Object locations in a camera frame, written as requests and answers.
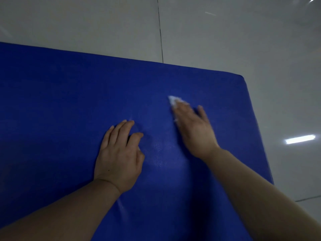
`tiled floor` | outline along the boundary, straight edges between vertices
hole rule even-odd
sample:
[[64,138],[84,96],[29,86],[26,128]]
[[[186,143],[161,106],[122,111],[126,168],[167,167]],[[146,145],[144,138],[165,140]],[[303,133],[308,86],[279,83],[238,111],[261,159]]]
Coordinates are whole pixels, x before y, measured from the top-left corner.
[[[275,185],[321,195],[321,0],[0,0],[0,41],[244,76]],[[285,145],[284,139],[317,139]],[[321,221],[321,198],[298,202]]]

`gray tile floor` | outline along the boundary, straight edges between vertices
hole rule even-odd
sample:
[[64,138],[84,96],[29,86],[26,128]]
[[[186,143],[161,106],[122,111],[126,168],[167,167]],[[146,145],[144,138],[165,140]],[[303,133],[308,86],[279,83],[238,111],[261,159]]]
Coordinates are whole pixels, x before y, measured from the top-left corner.
[[0,41],[244,76],[275,185],[321,221],[321,0],[310,1],[0,0]]

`person's right forearm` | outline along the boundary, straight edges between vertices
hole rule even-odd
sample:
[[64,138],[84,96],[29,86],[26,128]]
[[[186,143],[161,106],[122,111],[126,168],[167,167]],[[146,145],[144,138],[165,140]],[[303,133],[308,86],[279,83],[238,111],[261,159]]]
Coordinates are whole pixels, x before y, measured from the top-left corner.
[[275,186],[218,149],[204,160],[225,189],[252,238],[321,240],[321,225]]

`person's left forearm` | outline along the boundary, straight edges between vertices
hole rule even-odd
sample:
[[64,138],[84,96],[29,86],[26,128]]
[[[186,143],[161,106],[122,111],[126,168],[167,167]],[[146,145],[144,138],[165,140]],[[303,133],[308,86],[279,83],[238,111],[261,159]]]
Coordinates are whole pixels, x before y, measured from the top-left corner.
[[113,184],[96,179],[3,228],[0,240],[88,241],[119,196]]

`blue vinyl surface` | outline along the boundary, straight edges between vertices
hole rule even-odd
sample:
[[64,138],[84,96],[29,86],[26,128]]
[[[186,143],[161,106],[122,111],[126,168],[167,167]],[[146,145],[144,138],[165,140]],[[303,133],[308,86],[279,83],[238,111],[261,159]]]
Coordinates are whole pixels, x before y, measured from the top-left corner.
[[142,173],[93,240],[251,240],[183,147],[168,95],[203,105],[220,146],[272,182],[242,76],[0,43],[0,227],[92,180],[105,131],[132,119]]

